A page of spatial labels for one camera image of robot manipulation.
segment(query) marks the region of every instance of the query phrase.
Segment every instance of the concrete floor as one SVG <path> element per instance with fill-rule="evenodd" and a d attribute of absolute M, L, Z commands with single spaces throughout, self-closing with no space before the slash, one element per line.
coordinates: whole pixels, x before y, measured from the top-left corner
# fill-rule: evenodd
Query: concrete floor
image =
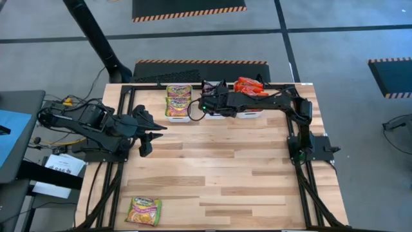
<path fill-rule="evenodd" d="M 106 35 L 280 28 L 273 0 L 246 0 L 246 12 L 138 24 L 131 22 L 130 0 L 86 2 Z M 281 5 L 288 28 L 412 24 L 409 0 L 281 0 Z M 82 36 L 82 32 L 61 1 L 9 0 L 0 12 L 0 39 L 73 36 Z M 384 140 L 381 124 L 411 113 L 411 100 L 383 98 L 366 60 L 411 56 L 412 30 L 296 33 L 289 37 L 301 81 L 315 84 L 326 131 L 332 144 L 342 147 L 335 158 L 350 224 L 410 231 L 412 156 Z M 292 81 L 281 34 L 110 43 L 130 69 L 137 59 L 265 60 L 272 81 Z M 101 68 L 86 41 L 0 44 L 0 91 L 42 89 L 59 97 L 86 96 Z M 103 72 L 91 96 L 102 96 L 107 82 L 108 75 Z M 61 136 L 39 128 L 33 135 Z M 389 138 L 412 151 L 405 131 L 391 133 Z M 29 150 L 26 157 L 37 161 L 48 153 Z M 36 213 L 32 231 L 72 226 L 73 208 L 42 209 L 42 213 Z"/>

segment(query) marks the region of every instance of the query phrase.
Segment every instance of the wooden tabletop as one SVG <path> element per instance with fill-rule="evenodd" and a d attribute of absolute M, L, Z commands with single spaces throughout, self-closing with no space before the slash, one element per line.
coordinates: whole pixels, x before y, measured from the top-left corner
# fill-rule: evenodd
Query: wooden tabletop
<path fill-rule="evenodd" d="M 313 103 L 311 131 L 315 135 L 324 133 L 314 86 L 296 84 L 296 88 Z M 121 84 L 106 85 L 103 103 L 117 109 L 120 89 Z M 194 99 L 199 93 L 194 91 Z M 265 110 L 257 119 L 170 123 L 165 118 L 165 94 L 165 90 L 136 91 L 134 106 L 145 105 L 154 121 L 167 126 L 167 130 L 153 141 L 153 152 L 146 158 L 139 156 L 137 142 L 130 151 L 124 165 L 115 230 L 305 228 L 296 174 L 286 145 L 288 129 L 283 112 Z M 200 116 L 200 111 L 194 112 L 194 118 Z M 85 219 L 97 165 L 92 163 L 86 168 L 77 224 Z M 323 161 L 312 165 L 320 198 L 338 220 L 347 224 L 334 170 Z M 103 164 L 91 194 L 90 211 L 100 199 L 105 171 Z M 157 227 L 124 222 L 134 196 L 162 200 Z M 313 203 L 310 197 L 308 200 L 312 224 L 316 224 Z M 111 199 L 103 225 L 108 224 L 110 207 Z"/>

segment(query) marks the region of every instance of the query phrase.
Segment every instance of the black platform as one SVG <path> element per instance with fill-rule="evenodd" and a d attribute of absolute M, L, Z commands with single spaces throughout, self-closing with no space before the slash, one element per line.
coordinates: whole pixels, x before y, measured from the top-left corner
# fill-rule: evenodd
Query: black platform
<path fill-rule="evenodd" d="M 388 99 L 412 98 L 412 59 L 370 59 L 369 68 Z"/>
<path fill-rule="evenodd" d="M 195 60 L 140 60 L 135 65 L 132 82 L 174 83 L 237 81 L 239 77 L 256 78 L 270 82 L 266 61 L 195 61 Z"/>
<path fill-rule="evenodd" d="M 222 14 L 247 10 L 244 0 L 133 0 L 133 21 Z"/>

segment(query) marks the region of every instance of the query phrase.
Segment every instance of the hazard stripe tape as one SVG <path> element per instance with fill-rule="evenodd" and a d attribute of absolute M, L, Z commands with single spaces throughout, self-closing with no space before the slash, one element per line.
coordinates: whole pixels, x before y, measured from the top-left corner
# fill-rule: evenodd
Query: hazard stripe tape
<path fill-rule="evenodd" d="M 412 61 L 411 57 L 401 57 L 401 58 L 387 58 L 387 59 L 370 59 L 368 64 L 379 63 L 379 62 L 393 62 L 393 61 Z"/>
<path fill-rule="evenodd" d="M 412 93 L 387 93 L 385 95 L 387 99 L 401 99 L 401 98 L 412 98 Z"/>
<path fill-rule="evenodd" d="M 133 22 L 140 23 L 140 22 L 156 21 L 156 20 L 162 20 L 162 19 L 176 19 L 176 18 L 180 18 L 180 17 L 192 17 L 192 16 L 201 16 L 201 15 L 222 14 L 222 13 L 240 12 L 240 11 L 246 11 L 246 10 L 247 10 L 246 6 L 219 8 L 219 9 L 212 9 L 212 10 L 197 10 L 197 11 L 192 11 L 192 12 L 142 16 L 142 17 L 134 18 Z"/>
<path fill-rule="evenodd" d="M 180 64 L 268 64 L 267 61 L 199 61 L 199 60 L 138 60 L 136 63 L 180 63 Z"/>

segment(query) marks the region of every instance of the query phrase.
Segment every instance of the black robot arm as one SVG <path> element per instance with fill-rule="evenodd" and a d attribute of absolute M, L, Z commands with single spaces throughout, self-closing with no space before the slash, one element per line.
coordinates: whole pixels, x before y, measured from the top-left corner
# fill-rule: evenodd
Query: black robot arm
<path fill-rule="evenodd" d="M 236 117 L 237 113 L 245 110 L 281 110 L 299 126 L 301 149 L 307 152 L 313 150 L 314 136 L 309 130 L 312 103 L 300 97 L 294 86 L 266 97 L 229 92 L 227 87 L 218 86 L 212 94 L 201 95 L 199 109 L 204 113 L 218 113 L 224 117 Z"/>
<path fill-rule="evenodd" d="M 39 111 L 38 121 L 46 128 L 67 128 L 85 136 L 93 142 L 93 149 L 116 155 L 128 151 L 137 139 L 141 140 L 140 156 L 152 152 L 151 141 L 162 134 L 146 133 L 146 130 L 166 130 L 153 122 L 142 105 L 137 106 L 130 115 L 114 115 L 113 108 L 104 106 L 100 100 L 91 99 L 80 106 L 67 106 L 61 102 L 47 102 Z"/>

